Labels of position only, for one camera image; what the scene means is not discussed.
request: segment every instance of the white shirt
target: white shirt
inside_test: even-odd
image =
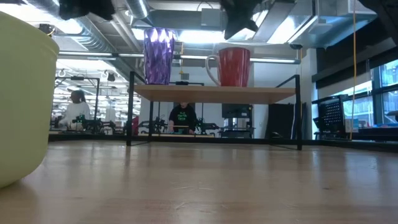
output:
[[[86,102],[71,103],[68,105],[65,118],[60,123],[70,125],[72,120],[80,115],[84,115],[86,119],[91,119],[88,104]]]

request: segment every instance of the yellow cable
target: yellow cable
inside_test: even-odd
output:
[[[353,107],[351,111],[351,132],[349,139],[353,140],[354,131],[354,106],[355,106],[355,86],[356,86],[356,1],[354,1],[353,19],[354,19],[354,93],[353,93]]]
[[[183,55],[183,53],[184,53],[184,42],[181,42],[181,55]],[[181,71],[180,71],[181,75],[184,73],[182,71],[182,63],[183,63],[183,59],[181,59]]]
[[[300,49],[300,85],[303,83],[303,48]],[[300,102],[300,118],[303,119],[303,103]]]

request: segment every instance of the yellow bowl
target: yellow bowl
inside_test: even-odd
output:
[[[0,187],[33,172],[47,151],[58,45],[0,12]]]

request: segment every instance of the green logo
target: green logo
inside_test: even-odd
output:
[[[187,119],[187,114],[185,112],[180,112],[179,115],[177,115],[177,118],[179,121],[185,121]]]

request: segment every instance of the person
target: person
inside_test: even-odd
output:
[[[77,116],[84,115],[85,119],[90,119],[90,108],[86,103],[85,93],[82,90],[75,90],[71,93],[70,103],[67,107],[65,117],[59,122],[59,124],[68,126],[72,125],[72,120],[76,119]]]
[[[195,134],[195,125],[197,114],[188,103],[180,103],[176,106],[169,117],[169,132]],[[175,126],[188,126],[187,128],[179,128]]]

